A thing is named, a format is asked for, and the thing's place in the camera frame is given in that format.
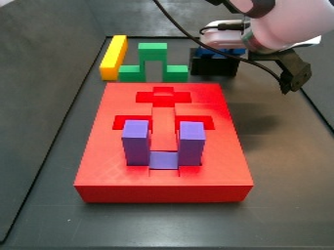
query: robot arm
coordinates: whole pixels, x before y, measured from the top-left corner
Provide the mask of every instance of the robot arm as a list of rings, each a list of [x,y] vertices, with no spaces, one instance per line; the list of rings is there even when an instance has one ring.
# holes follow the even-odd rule
[[[250,17],[242,41],[250,51],[271,54],[334,29],[334,0],[207,0]]]

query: green block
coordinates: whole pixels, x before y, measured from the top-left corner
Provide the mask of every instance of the green block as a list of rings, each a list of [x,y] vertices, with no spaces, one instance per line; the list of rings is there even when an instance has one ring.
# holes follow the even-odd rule
[[[139,65],[122,65],[119,69],[120,82],[146,82],[144,71]]]
[[[139,43],[139,61],[167,62],[167,43]]]
[[[163,82],[187,82],[189,67],[186,65],[167,65],[163,72]]]

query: black tabletop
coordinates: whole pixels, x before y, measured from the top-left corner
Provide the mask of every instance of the black tabletop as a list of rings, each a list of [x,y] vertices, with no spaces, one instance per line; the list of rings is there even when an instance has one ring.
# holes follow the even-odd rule
[[[131,39],[124,63],[138,62],[142,41],[167,42],[168,62],[189,63],[195,44],[186,39]],[[254,179],[246,201],[82,201],[74,180],[106,86],[98,69],[107,45],[108,40],[3,246],[334,247],[333,134],[303,93],[283,96],[275,80],[247,64],[241,64],[235,78],[190,78],[222,86]],[[159,63],[147,64],[147,74],[148,81],[160,81]]]

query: toy block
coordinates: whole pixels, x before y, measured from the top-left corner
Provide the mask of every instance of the toy block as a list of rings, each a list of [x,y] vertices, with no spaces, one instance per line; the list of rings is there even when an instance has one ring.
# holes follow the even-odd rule
[[[127,165],[147,166],[150,157],[148,121],[127,120],[122,140]]]
[[[181,122],[179,165],[199,166],[205,146],[202,122]]]
[[[126,35],[115,35],[99,66],[102,80],[118,80],[119,67],[128,50]]]
[[[139,43],[139,61],[167,62],[167,43]]]
[[[144,70],[140,69],[139,65],[122,65],[119,78],[122,82],[146,82]]]
[[[214,129],[205,131],[201,167],[181,165],[179,170],[162,170],[150,169],[148,165],[127,166],[123,131],[112,130],[111,126],[116,115],[123,111],[130,113],[127,103],[132,103],[131,108],[136,107],[138,92],[152,92],[155,87],[191,93],[191,103],[167,107],[177,116],[178,113],[209,115],[213,119]],[[75,180],[84,202],[241,202],[251,187],[251,173],[219,84],[107,84]]]
[[[235,76],[241,61],[227,58],[199,57],[197,49],[191,49],[190,66],[191,75]]]
[[[152,151],[150,169],[178,170],[178,152]]]
[[[144,82],[144,62],[160,61],[163,82],[187,82],[189,67],[167,64],[167,43],[139,43],[139,65],[123,65],[119,69],[120,82]]]
[[[189,81],[189,67],[186,65],[167,65],[163,72],[164,82],[187,82]]]
[[[152,108],[151,151],[178,151],[175,131],[175,109],[172,107]]]

